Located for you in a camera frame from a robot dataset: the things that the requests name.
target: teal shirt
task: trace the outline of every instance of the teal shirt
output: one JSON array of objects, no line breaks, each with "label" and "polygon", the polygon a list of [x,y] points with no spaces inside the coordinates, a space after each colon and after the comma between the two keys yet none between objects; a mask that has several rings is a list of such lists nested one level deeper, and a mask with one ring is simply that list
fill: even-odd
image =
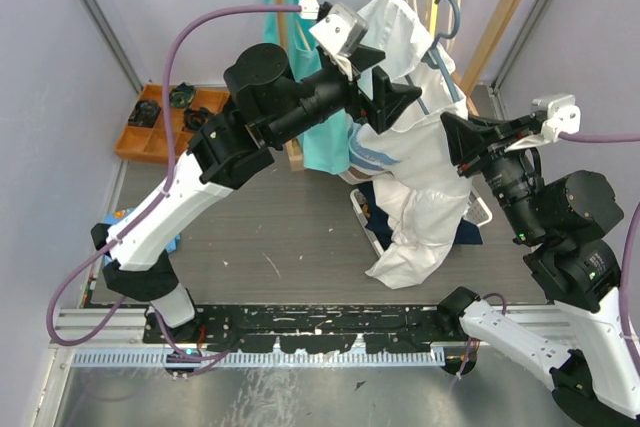
[{"label": "teal shirt", "polygon": [[[285,0],[286,4],[297,4],[299,0]],[[273,0],[264,0],[272,4]],[[317,44],[309,29],[312,20],[301,19],[297,13],[288,13],[287,38],[289,63],[296,80],[304,79],[320,70]],[[278,42],[276,14],[267,14],[263,39]],[[339,174],[349,169],[349,138],[347,118],[344,110],[336,112],[322,124],[307,130],[298,137],[304,151],[304,166],[308,169]]]}]

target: white mount bracket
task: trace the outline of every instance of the white mount bracket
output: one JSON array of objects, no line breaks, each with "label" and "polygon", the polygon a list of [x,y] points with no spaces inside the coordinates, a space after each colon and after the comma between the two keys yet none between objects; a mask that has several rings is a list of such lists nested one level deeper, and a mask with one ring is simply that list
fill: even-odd
[{"label": "white mount bracket", "polygon": [[569,94],[557,94],[541,97],[533,101],[535,110],[546,110],[547,120],[542,124],[542,131],[537,135],[529,135],[505,150],[530,149],[557,142],[560,133],[575,134],[580,130],[580,108],[575,105],[576,97]]},{"label": "white mount bracket", "polygon": [[334,5],[322,21],[309,29],[320,47],[340,71],[353,81],[349,56],[367,32],[368,25],[357,12],[342,4]]},{"label": "white mount bracket", "polygon": [[317,0],[300,0],[298,5],[302,9],[300,11],[300,18],[304,20],[316,20],[318,18],[318,12],[320,11],[320,5]]}]

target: blue item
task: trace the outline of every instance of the blue item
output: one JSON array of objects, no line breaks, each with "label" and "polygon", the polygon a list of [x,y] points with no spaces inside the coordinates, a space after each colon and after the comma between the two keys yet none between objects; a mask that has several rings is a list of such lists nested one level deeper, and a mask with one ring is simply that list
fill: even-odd
[{"label": "blue item", "polygon": [[[286,4],[297,4],[299,0],[285,0]],[[273,0],[264,0],[272,4]],[[316,42],[309,34],[315,22],[301,19],[299,14],[285,14],[287,17],[287,38],[289,63],[296,80],[301,80],[320,70],[320,56]],[[276,14],[267,14],[263,40],[278,44],[278,23]],[[307,130],[298,137],[304,151],[304,166],[330,174],[339,174],[349,169],[349,137],[347,118],[344,110],[336,112],[324,123]]]},{"label": "blue item", "polygon": [[[113,214],[109,214],[104,218],[104,223],[108,225],[117,224],[134,210],[135,209],[125,209],[125,210],[119,210],[117,212],[114,212]],[[171,242],[167,244],[166,251],[168,253],[171,253],[178,248],[178,242],[180,241],[180,238],[181,238],[181,235],[178,234],[173,238]],[[109,262],[111,262],[111,257],[109,257],[108,255],[105,255],[104,262],[105,264],[108,264]]]},{"label": "blue item", "polygon": [[[441,0],[435,0],[436,4],[439,4]],[[440,39],[453,39],[458,33],[458,29],[460,28],[460,7],[458,7],[458,2],[456,0],[447,0],[451,5],[451,9],[453,9],[453,29],[448,34],[437,33],[435,39],[431,44],[431,47],[427,50],[422,58],[423,62],[431,67],[432,69],[438,69],[442,72],[442,77],[444,77],[444,81],[447,84],[447,88],[449,89],[449,94],[451,94],[451,100],[454,102],[460,101],[460,94],[458,94],[458,90],[456,89],[456,84],[453,82],[447,67],[444,65],[444,61],[440,56],[440,52],[438,52],[438,42]]]}]

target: blue hanger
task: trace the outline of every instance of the blue hanger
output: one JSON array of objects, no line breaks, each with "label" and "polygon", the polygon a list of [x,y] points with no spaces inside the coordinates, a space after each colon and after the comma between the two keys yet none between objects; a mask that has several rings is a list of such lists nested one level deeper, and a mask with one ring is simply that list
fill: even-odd
[{"label": "blue hanger", "polygon": [[[439,4],[441,0],[435,0],[436,4]],[[449,75],[449,71],[447,67],[444,65],[444,61],[440,56],[440,52],[438,52],[438,42],[440,39],[453,39],[455,35],[458,33],[458,29],[460,28],[460,7],[458,7],[458,2],[456,0],[447,0],[453,9],[453,28],[449,33],[438,32],[433,39],[433,43],[431,47],[427,50],[422,58],[422,61],[425,62],[432,69],[438,69],[442,72],[442,76],[444,77],[444,81],[447,84],[447,88],[449,89],[449,94],[451,95],[451,99],[454,102],[459,102],[461,100],[460,94],[458,94],[458,89],[456,88],[451,75]]]}]

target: blue stripe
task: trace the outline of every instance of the blue stripe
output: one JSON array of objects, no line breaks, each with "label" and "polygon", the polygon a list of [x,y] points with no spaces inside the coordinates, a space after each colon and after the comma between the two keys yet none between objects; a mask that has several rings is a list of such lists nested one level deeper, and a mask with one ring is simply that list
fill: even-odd
[{"label": "blue stripe", "polygon": [[360,157],[363,157],[372,162],[378,162],[384,165],[395,165],[400,163],[399,160],[395,160],[389,157],[387,154],[384,154],[382,152],[376,152],[375,150],[371,150],[371,149],[367,149],[366,147],[363,147],[360,144],[360,142],[358,142],[358,140],[356,139],[356,136],[357,135],[352,135],[351,138],[349,139],[349,148],[353,152],[358,154]]},{"label": "blue stripe", "polygon": [[384,169],[382,167],[378,167],[377,165],[370,164],[366,160],[361,159],[360,157],[354,155],[351,152],[349,152],[349,161],[351,162],[352,165],[355,165],[356,167],[360,167],[361,169],[371,170],[373,172],[384,172]]}]

